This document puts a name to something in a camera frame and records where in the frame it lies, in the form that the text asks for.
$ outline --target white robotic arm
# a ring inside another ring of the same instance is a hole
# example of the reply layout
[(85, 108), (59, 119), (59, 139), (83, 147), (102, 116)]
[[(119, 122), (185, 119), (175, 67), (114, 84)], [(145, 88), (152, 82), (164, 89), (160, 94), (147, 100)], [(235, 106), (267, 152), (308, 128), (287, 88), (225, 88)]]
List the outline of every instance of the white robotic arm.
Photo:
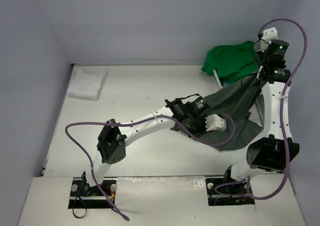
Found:
[[(224, 182), (241, 181), (266, 171), (283, 170), (286, 165), (284, 140), (287, 140), (289, 144), (290, 161), (299, 152), (299, 144), (292, 141), (289, 128), (288, 94), (290, 87), (287, 87), (282, 96), (282, 91), (291, 74), (289, 70), (285, 69), (284, 60), (284, 54), (289, 44), (277, 39), (275, 28), (265, 30), (261, 37), (261, 67), (257, 77), (261, 81), (261, 91), (264, 98), (264, 129), (259, 138), (248, 146), (246, 158), (226, 170)], [(282, 97), (284, 98), (283, 114), (287, 138), (283, 138), (280, 125), (280, 100)], [(175, 127), (174, 121), (168, 118), (158, 118), (160, 115), (173, 117), (194, 135), (226, 128), (226, 122), (218, 115), (202, 116), (201, 112), (208, 105), (201, 96), (186, 104), (182, 103), (181, 99), (185, 98), (177, 98), (172, 102), (166, 100), (166, 106), (130, 123), (134, 124), (149, 118), (154, 118), (154, 120), (131, 127), (105, 126), (98, 137), (98, 151), (93, 161), (93, 171), (97, 182), (102, 183), (110, 166), (126, 156), (125, 147), (141, 137), (162, 129)], [(96, 185), (91, 170), (84, 172), (82, 179), (89, 187)]]
[[(98, 137), (98, 150), (93, 160), (93, 172), (98, 183), (103, 182), (104, 176), (112, 164), (124, 159), (126, 156), (125, 147), (151, 133), (175, 127), (176, 123), (173, 120), (161, 116), (175, 118), (194, 134), (226, 129), (226, 121), (218, 115), (201, 116), (201, 112), (208, 107), (201, 96), (186, 104), (182, 103), (181, 98), (172, 102), (166, 100), (166, 102), (167, 105), (159, 110), (122, 124), (134, 124), (149, 118), (154, 118), (153, 120), (130, 127), (105, 126), (103, 128)], [(82, 175), (82, 178), (84, 177), (89, 187), (96, 185), (91, 170), (87, 170)]]

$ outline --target screw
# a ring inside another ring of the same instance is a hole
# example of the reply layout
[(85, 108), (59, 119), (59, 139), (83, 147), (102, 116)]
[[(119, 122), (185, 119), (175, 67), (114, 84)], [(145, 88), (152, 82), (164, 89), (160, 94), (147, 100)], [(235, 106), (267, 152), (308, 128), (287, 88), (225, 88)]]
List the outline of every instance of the screw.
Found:
[(214, 186), (214, 184), (212, 182), (207, 184), (207, 188), (210, 190), (212, 187)]
[(76, 192), (77, 190), (78, 190), (78, 185), (73, 184), (73, 185), (71, 186), (71, 192)]
[(115, 184), (111, 184), (110, 185), (110, 189), (115, 192), (116, 191), (116, 185)]

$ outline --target white wall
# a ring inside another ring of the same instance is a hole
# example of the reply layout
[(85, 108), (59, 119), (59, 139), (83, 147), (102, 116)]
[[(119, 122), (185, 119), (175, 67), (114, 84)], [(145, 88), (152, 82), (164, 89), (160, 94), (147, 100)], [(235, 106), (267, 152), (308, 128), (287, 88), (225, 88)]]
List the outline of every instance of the white wall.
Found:
[(203, 63), (256, 38), (281, 0), (38, 0), (72, 63)]
[[(293, 78), (290, 90), (289, 119), (294, 141), (300, 153), (291, 163), (290, 175), (296, 197), (308, 226), (320, 225), (320, 2), (319, 0), (283, 0), (277, 17), (289, 17), (303, 25), (308, 36), (307, 54)], [(290, 43), (287, 65), (293, 69), (303, 50), (301, 32), (287, 23), (274, 24), (282, 39)]]
[(0, 225), (11, 226), (41, 172), (70, 65), (36, 0), (0, 0), (0, 21)]

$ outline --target dark gray cloth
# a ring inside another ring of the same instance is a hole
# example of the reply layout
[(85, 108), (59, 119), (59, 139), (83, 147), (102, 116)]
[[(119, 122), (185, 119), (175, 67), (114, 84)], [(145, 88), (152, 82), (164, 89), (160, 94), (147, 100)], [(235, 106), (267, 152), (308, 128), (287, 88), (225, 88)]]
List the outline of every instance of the dark gray cloth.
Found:
[[(261, 92), (261, 82), (255, 76), (247, 76), (241, 81), (222, 88), (221, 90), (204, 97), (209, 109), (208, 115), (225, 113), (232, 117), (236, 125), (234, 137), (218, 150), (236, 150), (247, 146), (261, 131), (262, 127), (249, 120), (249, 109)], [(200, 138), (209, 143), (219, 143), (227, 140), (232, 132), (232, 123), (225, 118), (225, 131), (212, 131)]]

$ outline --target white tabletop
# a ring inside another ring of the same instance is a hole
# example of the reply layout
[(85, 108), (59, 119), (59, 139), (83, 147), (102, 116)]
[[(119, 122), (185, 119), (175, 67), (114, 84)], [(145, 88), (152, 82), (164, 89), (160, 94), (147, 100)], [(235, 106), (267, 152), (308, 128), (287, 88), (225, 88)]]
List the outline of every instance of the white tabletop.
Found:
[[(137, 119), (173, 100), (199, 93), (202, 96), (219, 89), (214, 77), (201, 66), (86, 66), (85, 72), (108, 71), (98, 101), (66, 97), (53, 136), (44, 176), (79, 177), (89, 168), (84, 153), (67, 138), (65, 126), (72, 122), (117, 122)], [(253, 121), (259, 122), (253, 111)], [(70, 129), (93, 157), (102, 127), (79, 126)], [(245, 158), (246, 148), (219, 152), (195, 142), (181, 133), (162, 130), (134, 142), (126, 148), (126, 158), (113, 165), (106, 176), (218, 175), (228, 166)]]
[[(283, 175), (264, 174), (252, 179), (256, 196), (274, 191)], [(68, 209), (71, 177), (34, 178), (19, 226), (81, 225), (226, 225), (305, 226), (290, 182), (275, 197), (255, 205), (208, 206), (205, 178), (118, 178), (115, 203), (130, 218), (110, 209), (88, 209), (83, 219)], [(82, 214), (83, 209), (76, 209)]]

